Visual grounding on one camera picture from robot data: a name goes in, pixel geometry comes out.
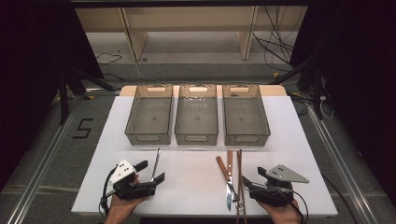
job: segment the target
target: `cable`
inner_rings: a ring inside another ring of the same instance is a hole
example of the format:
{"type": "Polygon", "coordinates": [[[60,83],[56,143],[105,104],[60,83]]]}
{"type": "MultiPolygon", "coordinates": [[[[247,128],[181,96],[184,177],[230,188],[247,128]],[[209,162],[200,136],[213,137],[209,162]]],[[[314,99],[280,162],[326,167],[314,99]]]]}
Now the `cable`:
{"type": "Polygon", "coordinates": [[[296,94],[293,94],[293,93],[290,93],[290,92],[288,92],[288,96],[291,98],[291,100],[293,102],[301,103],[301,104],[304,105],[304,108],[300,112],[297,113],[297,115],[299,117],[302,116],[302,115],[306,115],[308,113],[308,107],[313,102],[312,99],[305,99],[302,96],[299,96],[299,95],[296,95],[296,94]]]}
{"type": "Polygon", "coordinates": [[[303,15],[303,9],[304,9],[304,7],[301,7],[300,15],[298,16],[297,22],[294,24],[293,28],[291,28],[290,33],[283,39],[283,41],[286,40],[291,35],[291,33],[294,31],[294,29],[296,28],[298,22],[300,21],[301,16],[303,15]]]}
{"type": "MultiPolygon", "coordinates": [[[[285,11],[286,11],[286,9],[288,9],[288,7],[285,7],[285,9],[283,10],[283,13],[282,13],[282,18],[281,18],[281,20],[280,20],[280,22],[278,22],[278,20],[276,20],[276,28],[277,28],[277,34],[278,34],[278,36],[279,36],[279,40],[280,40],[280,43],[281,43],[281,50],[282,50],[282,52],[283,52],[283,48],[285,47],[285,42],[283,42],[283,40],[282,40],[282,37],[281,37],[281,29],[280,29],[280,26],[281,26],[281,24],[282,24],[282,21],[283,21],[283,18],[284,18],[284,16],[285,16],[285,11]]],[[[277,6],[276,7],[276,17],[279,17],[279,11],[280,11],[280,6],[277,6]]],[[[290,55],[290,53],[289,53],[289,51],[285,48],[285,51],[288,53],[288,55],[289,55],[289,57],[291,56],[290,55]]]]}
{"type": "MultiPolygon", "coordinates": [[[[271,25],[272,25],[272,27],[273,27],[273,31],[271,32],[271,35],[273,35],[274,38],[277,39],[277,40],[279,41],[279,44],[282,44],[282,43],[283,43],[283,42],[282,42],[282,38],[280,38],[279,31],[276,29],[279,7],[276,7],[276,23],[273,23],[273,20],[272,20],[272,18],[271,18],[271,16],[270,16],[270,13],[268,12],[267,6],[265,6],[264,8],[265,8],[265,11],[267,12],[268,19],[270,19],[271,25]]],[[[286,55],[285,55],[285,52],[283,51],[283,48],[280,48],[280,50],[282,51],[282,54],[283,54],[283,56],[284,56],[285,59],[286,59],[287,57],[286,57],[286,55]]]]}
{"type": "Polygon", "coordinates": [[[117,77],[119,80],[124,80],[124,78],[123,77],[118,77],[118,76],[116,76],[116,75],[114,75],[114,74],[112,74],[112,73],[103,73],[103,75],[104,76],[113,76],[113,77],[117,77]]]}
{"type": "Polygon", "coordinates": [[[115,61],[118,61],[119,59],[122,58],[122,56],[119,55],[119,54],[111,54],[111,53],[103,52],[103,53],[100,53],[98,56],[96,56],[96,59],[100,59],[100,56],[105,55],[105,54],[109,55],[110,57],[118,57],[118,58],[117,58],[117,59],[114,59],[114,60],[112,60],[112,61],[110,61],[110,62],[108,62],[108,63],[99,63],[99,64],[114,63],[115,61]]]}
{"type": "MultiPolygon", "coordinates": [[[[277,43],[274,43],[274,42],[271,42],[271,41],[268,41],[268,40],[264,40],[264,39],[258,38],[257,36],[255,36],[255,37],[256,37],[257,40],[260,40],[260,41],[263,41],[263,42],[268,42],[268,43],[270,43],[270,44],[272,44],[272,45],[276,45],[276,46],[281,47],[280,44],[277,44],[277,43]]],[[[287,45],[287,49],[293,50],[293,46],[287,45]]]]}
{"type": "Polygon", "coordinates": [[[262,42],[260,41],[260,39],[253,33],[253,36],[257,39],[257,41],[259,42],[259,44],[266,50],[270,51],[270,53],[272,53],[274,56],[276,56],[278,59],[280,59],[282,62],[286,63],[286,64],[290,64],[288,61],[286,61],[285,59],[281,58],[279,55],[277,55],[276,53],[274,53],[273,51],[271,51],[270,49],[268,49],[267,46],[262,45],[262,42]]]}
{"type": "Polygon", "coordinates": [[[303,203],[304,203],[304,206],[305,206],[305,211],[306,211],[305,223],[307,223],[307,222],[308,222],[308,218],[309,218],[308,206],[306,205],[306,202],[305,202],[303,196],[301,196],[301,194],[297,193],[296,191],[293,191],[293,193],[297,194],[297,195],[301,198],[301,200],[303,200],[303,203]]]}
{"type": "Polygon", "coordinates": [[[352,209],[350,208],[349,204],[347,204],[347,200],[346,198],[343,196],[343,194],[341,193],[341,191],[326,177],[326,175],[324,175],[322,172],[320,172],[320,174],[323,176],[323,179],[325,179],[334,189],[335,191],[338,193],[338,195],[340,196],[341,200],[344,202],[344,204],[346,205],[346,208],[349,212],[349,214],[352,216],[353,222],[355,224],[358,224],[358,220],[356,219],[355,215],[353,215],[352,209]]]}
{"type": "Polygon", "coordinates": [[[101,215],[102,215],[102,212],[100,211],[100,206],[102,206],[103,210],[105,210],[106,216],[108,215],[108,211],[109,211],[108,205],[107,205],[107,198],[108,198],[108,196],[106,196],[107,183],[108,183],[108,180],[110,179],[110,177],[111,177],[111,176],[114,174],[114,172],[116,171],[117,167],[118,167],[118,165],[116,165],[116,167],[115,167],[114,169],[112,169],[112,170],[110,171],[110,173],[108,173],[108,176],[107,176],[107,178],[106,178],[106,182],[105,182],[105,185],[104,185],[104,187],[103,187],[103,195],[102,195],[102,198],[100,199],[100,202],[99,202],[99,212],[101,213],[101,215]]]}
{"type": "Polygon", "coordinates": [[[106,217],[103,215],[102,211],[100,210],[100,205],[101,205],[101,203],[99,203],[99,205],[98,205],[99,213],[100,213],[100,215],[102,216],[102,218],[106,218],[106,217]]]}
{"type": "MultiPolygon", "coordinates": [[[[261,187],[262,189],[265,189],[267,192],[279,193],[285,199],[285,201],[288,202],[288,204],[290,204],[290,206],[299,214],[299,216],[301,218],[301,221],[300,221],[301,224],[305,224],[308,221],[308,217],[309,217],[308,206],[306,205],[305,199],[303,198],[303,196],[301,196],[301,194],[297,193],[296,191],[294,191],[292,189],[282,189],[280,187],[272,187],[272,186],[267,186],[265,184],[263,185],[263,184],[255,183],[255,182],[250,182],[250,184],[255,185],[257,187],[261,187]],[[306,218],[304,218],[304,215],[300,211],[300,209],[286,197],[284,192],[287,192],[287,191],[297,194],[302,199],[304,206],[305,206],[306,218]]],[[[260,194],[264,194],[262,192],[262,189],[249,189],[245,184],[244,184],[244,189],[246,189],[249,192],[258,192],[260,194]]]]}
{"type": "Polygon", "coordinates": [[[332,115],[330,117],[327,117],[326,114],[324,113],[324,110],[322,108],[322,104],[323,104],[324,100],[320,101],[320,111],[322,113],[322,115],[326,118],[326,119],[332,119],[332,117],[334,117],[334,110],[332,111],[332,115]]]}

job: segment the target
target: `black cable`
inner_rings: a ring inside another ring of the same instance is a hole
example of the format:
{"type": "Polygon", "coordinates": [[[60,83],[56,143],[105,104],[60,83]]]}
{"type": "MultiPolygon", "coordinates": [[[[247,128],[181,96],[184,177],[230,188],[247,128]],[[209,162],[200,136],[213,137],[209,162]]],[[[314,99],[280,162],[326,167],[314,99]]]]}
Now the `black cable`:
{"type": "Polygon", "coordinates": [[[307,223],[308,219],[309,219],[308,205],[306,205],[306,202],[305,202],[303,196],[301,196],[301,194],[297,193],[296,191],[294,191],[293,193],[297,194],[301,198],[301,200],[303,200],[303,203],[304,203],[304,206],[305,206],[305,211],[306,211],[305,223],[307,223]]]}
{"type": "Polygon", "coordinates": [[[297,113],[297,115],[298,115],[299,117],[302,116],[302,115],[306,115],[306,114],[308,113],[308,107],[309,107],[309,105],[312,104],[312,102],[313,102],[312,99],[305,99],[305,98],[302,97],[302,96],[294,95],[294,94],[291,94],[291,93],[289,93],[289,92],[288,92],[288,96],[290,97],[290,99],[291,99],[293,102],[297,102],[297,103],[300,103],[300,104],[303,104],[303,105],[304,105],[304,108],[303,108],[300,112],[297,113]]]}
{"type": "Polygon", "coordinates": [[[280,48],[280,50],[282,51],[282,53],[283,53],[283,56],[285,57],[285,59],[286,59],[286,55],[285,55],[285,52],[284,52],[284,50],[283,50],[283,48],[284,48],[284,42],[283,42],[283,40],[282,40],[282,37],[281,37],[281,34],[280,34],[280,23],[279,23],[279,19],[278,19],[278,17],[279,17],[279,12],[280,12],[280,6],[277,6],[276,7],[276,23],[275,23],[275,27],[276,27],[276,33],[277,33],[277,36],[279,37],[279,44],[281,44],[281,48],[280,48]]]}
{"type": "MultiPolygon", "coordinates": [[[[281,47],[280,44],[277,44],[277,43],[275,43],[275,42],[271,42],[271,41],[268,41],[268,40],[264,40],[264,39],[259,38],[259,37],[257,37],[257,36],[255,36],[255,37],[256,37],[257,40],[260,40],[260,41],[263,41],[263,42],[267,42],[267,43],[270,43],[270,44],[272,44],[272,45],[276,45],[276,46],[281,47]]],[[[289,50],[292,50],[292,48],[293,48],[293,46],[290,46],[290,45],[288,45],[288,47],[287,47],[287,49],[289,49],[289,50]]]]}
{"type": "Polygon", "coordinates": [[[116,165],[116,167],[115,167],[114,169],[112,169],[112,170],[110,171],[110,173],[108,173],[108,176],[107,176],[107,178],[106,178],[106,182],[105,182],[105,185],[104,185],[104,187],[103,187],[103,195],[102,195],[102,198],[101,198],[101,200],[100,200],[100,202],[99,202],[99,212],[100,212],[101,215],[102,215],[102,212],[100,211],[100,206],[102,206],[102,208],[105,210],[106,216],[107,216],[107,214],[108,214],[108,211],[109,211],[108,205],[107,205],[107,198],[108,198],[108,196],[106,196],[107,183],[108,183],[108,180],[110,179],[110,177],[111,177],[111,176],[114,174],[114,172],[116,171],[117,167],[118,167],[118,165],[116,165]]]}
{"type": "MultiPolygon", "coordinates": [[[[267,46],[264,46],[264,44],[260,41],[260,39],[253,33],[253,36],[256,38],[256,40],[259,42],[259,44],[260,44],[260,46],[262,46],[262,48],[264,48],[265,49],[265,51],[270,51],[270,53],[272,53],[273,55],[275,55],[279,60],[281,60],[282,62],[284,62],[284,63],[286,63],[286,64],[289,64],[289,62],[288,61],[286,61],[286,60],[284,60],[283,58],[281,58],[279,55],[277,55],[275,52],[273,52],[273,51],[271,51],[270,49],[268,49],[268,42],[270,42],[270,41],[268,41],[267,42],[267,46]]],[[[267,62],[267,60],[266,60],[266,57],[265,57],[265,52],[264,52],[264,60],[265,60],[265,63],[267,63],[268,64],[268,66],[270,66],[269,65],[269,63],[267,62]]],[[[278,70],[281,70],[281,71],[285,71],[285,72],[289,72],[289,71],[287,71],[287,70],[282,70],[282,69],[279,69],[279,68],[276,68],[276,69],[278,69],[278,70]]]]}
{"type": "MultiPolygon", "coordinates": [[[[285,9],[284,9],[283,12],[282,12],[282,17],[281,17],[281,19],[280,19],[280,23],[279,23],[278,26],[277,26],[277,30],[278,30],[279,32],[281,32],[281,30],[282,30],[280,27],[282,26],[283,19],[285,18],[286,9],[288,9],[288,6],[285,6],[285,9]]],[[[283,39],[281,38],[280,33],[279,33],[279,37],[280,37],[280,41],[282,42],[281,45],[283,46],[283,48],[285,49],[285,51],[288,53],[289,57],[291,57],[291,54],[290,54],[290,52],[288,51],[288,49],[286,48],[285,42],[283,42],[283,39]]]]}
{"type": "Polygon", "coordinates": [[[298,215],[299,215],[300,218],[301,218],[300,223],[301,223],[301,224],[306,223],[306,222],[304,222],[304,215],[303,215],[303,213],[300,211],[300,209],[299,209],[296,205],[294,205],[293,202],[289,201],[289,199],[285,196],[285,194],[283,194],[283,193],[281,192],[280,195],[282,195],[282,197],[286,200],[286,202],[288,202],[288,204],[290,204],[290,206],[291,206],[294,210],[296,210],[296,212],[298,213],[298,215]]]}
{"type": "Polygon", "coordinates": [[[113,77],[117,77],[119,80],[124,80],[124,78],[123,77],[118,77],[118,76],[116,76],[116,75],[114,75],[114,74],[112,74],[112,73],[103,73],[103,75],[104,76],[113,76],[113,77]]]}
{"type": "Polygon", "coordinates": [[[323,179],[325,179],[334,189],[335,191],[338,193],[338,195],[340,196],[341,200],[343,200],[344,204],[346,205],[346,208],[349,212],[349,214],[352,216],[353,222],[355,224],[358,224],[358,220],[356,219],[355,215],[353,215],[352,209],[350,208],[349,204],[347,204],[347,200],[346,198],[343,196],[343,194],[341,193],[341,191],[326,177],[326,175],[324,175],[322,172],[320,172],[320,174],[323,176],[323,179]]]}
{"type": "Polygon", "coordinates": [[[101,205],[101,203],[99,203],[99,205],[98,205],[99,213],[100,213],[100,215],[102,216],[102,218],[106,218],[106,217],[103,215],[102,211],[100,210],[100,205],[101,205]]]}
{"type": "Polygon", "coordinates": [[[286,40],[291,35],[291,33],[294,31],[294,29],[296,28],[298,22],[300,21],[301,16],[303,15],[303,9],[304,9],[304,7],[301,7],[300,15],[298,16],[297,22],[294,24],[293,28],[291,28],[290,33],[283,40],[286,40]]]}
{"type": "Polygon", "coordinates": [[[98,56],[96,56],[96,59],[99,59],[99,57],[102,56],[102,55],[104,55],[104,54],[108,54],[108,55],[110,55],[110,56],[112,56],[112,57],[118,57],[118,58],[117,58],[117,59],[114,59],[114,60],[112,60],[112,61],[110,61],[110,62],[108,62],[108,63],[99,63],[99,64],[114,63],[115,61],[118,61],[119,59],[122,58],[122,56],[119,55],[119,54],[111,54],[111,53],[103,52],[103,53],[99,54],[98,56]]]}
{"type": "MultiPolygon", "coordinates": [[[[271,18],[271,16],[270,16],[270,13],[268,12],[267,7],[264,7],[264,8],[265,8],[265,11],[267,12],[268,19],[270,19],[271,25],[272,25],[272,27],[273,27],[273,31],[271,32],[271,35],[273,35],[274,38],[277,39],[277,40],[279,41],[279,44],[281,44],[281,43],[282,43],[282,41],[281,41],[282,39],[280,38],[279,32],[278,32],[277,29],[276,29],[276,24],[277,24],[277,19],[278,19],[278,7],[276,8],[276,23],[273,22],[273,20],[272,20],[272,18],[271,18]]],[[[281,51],[282,51],[282,53],[283,53],[283,56],[284,56],[285,59],[286,59],[287,57],[286,57],[286,55],[285,55],[285,52],[283,51],[282,48],[280,48],[280,49],[281,49],[281,51]]]]}

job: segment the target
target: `black curtain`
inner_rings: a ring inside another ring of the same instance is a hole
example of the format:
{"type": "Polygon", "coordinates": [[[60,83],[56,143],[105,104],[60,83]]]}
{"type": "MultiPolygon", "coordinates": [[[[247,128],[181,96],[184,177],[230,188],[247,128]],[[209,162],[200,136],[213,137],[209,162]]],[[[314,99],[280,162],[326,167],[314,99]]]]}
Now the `black curtain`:
{"type": "MultiPolygon", "coordinates": [[[[312,49],[305,47],[315,43],[309,36],[320,35],[318,21],[328,21],[322,17],[328,14],[326,8],[309,10],[315,12],[304,19],[292,55],[295,63],[309,56],[312,49]]],[[[336,115],[396,205],[395,21],[396,10],[389,1],[346,1],[318,65],[327,79],[326,90],[336,115]]],[[[313,80],[304,77],[306,85],[313,80]]]]}
{"type": "Polygon", "coordinates": [[[0,3],[0,189],[7,183],[57,93],[67,66],[103,77],[71,7],[0,3]]]}

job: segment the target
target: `floor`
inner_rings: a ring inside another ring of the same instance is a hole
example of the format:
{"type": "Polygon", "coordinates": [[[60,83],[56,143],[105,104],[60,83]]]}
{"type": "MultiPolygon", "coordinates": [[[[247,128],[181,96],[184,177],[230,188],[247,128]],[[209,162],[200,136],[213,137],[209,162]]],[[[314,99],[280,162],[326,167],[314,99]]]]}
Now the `floor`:
{"type": "MultiPolygon", "coordinates": [[[[265,32],[256,35],[263,39],[270,36],[265,32]]],[[[296,35],[291,33],[287,43],[292,45],[296,35]]],[[[264,84],[274,80],[277,74],[284,74],[282,70],[290,69],[277,57],[265,52],[255,39],[249,59],[242,60],[235,33],[229,32],[149,33],[141,60],[136,63],[127,48],[124,34],[87,34],[87,37],[101,64],[105,82],[115,87],[163,81],[264,84]]],[[[276,46],[272,50],[283,55],[276,46]]],[[[302,100],[302,97],[309,98],[310,93],[298,92],[296,88],[298,78],[293,77],[282,85],[292,95],[319,169],[340,192],[326,182],[339,215],[310,218],[308,223],[353,223],[351,214],[358,223],[394,223],[395,207],[375,180],[364,158],[359,156],[336,111],[333,113],[333,108],[324,102],[322,109],[327,118],[317,120],[309,100],[302,100]]],[[[70,212],[112,102],[118,94],[102,91],[88,81],[84,84],[89,89],[84,97],[69,92],[72,113],[65,125],[59,125],[59,99],[55,98],[49,105],[47,118],[37,132],[31,149],[25,153],[0,194],[0,223],[7,223],[17,207],[25,211],[20,219],[22,223],[97,223],[104,220],[100,216],[82,217],[70,212]],[[78,129],[83,125],[91,131],[87,138],[78,138],[86,134],[78,129]],[[61,136],[59,141],[53,141],[57,136],[61,136]],[[48,162],[43,162],[43,158],[47,158],[48,162]],[[27,189],[33,189],[35,183],[36,194],[27,197],[27,189]]],[[[131,217],[126,223],[186,222],[234,223],[235,220],[131,217]]],[[[269,221],[250,219],[248,222],[269,221]]]]}

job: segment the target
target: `white plastic part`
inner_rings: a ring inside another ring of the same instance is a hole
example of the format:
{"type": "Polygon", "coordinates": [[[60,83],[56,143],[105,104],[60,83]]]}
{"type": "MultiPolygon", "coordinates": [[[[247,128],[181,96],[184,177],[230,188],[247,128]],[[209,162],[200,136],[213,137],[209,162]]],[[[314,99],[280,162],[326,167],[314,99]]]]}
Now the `white plastic part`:
{"type": "Polygon", "coordinates": [[[114,174],[108,180],[108,185],[114,185],[127,175],[130,175],[134,172],[136,172],[136,169],[131,165],[131,163],[129,163],[127,160],[120,161],[117,169],[114,171],[114,174]]]}
{"type": "Polygon", "coordinates": [[[267,171],[267,175],[271,176],[274,179],[287,182],[309,183],[309,180],[307,178],[295,173],[294,171],[282,164],[279,164],[278,166],[267,171]]]}

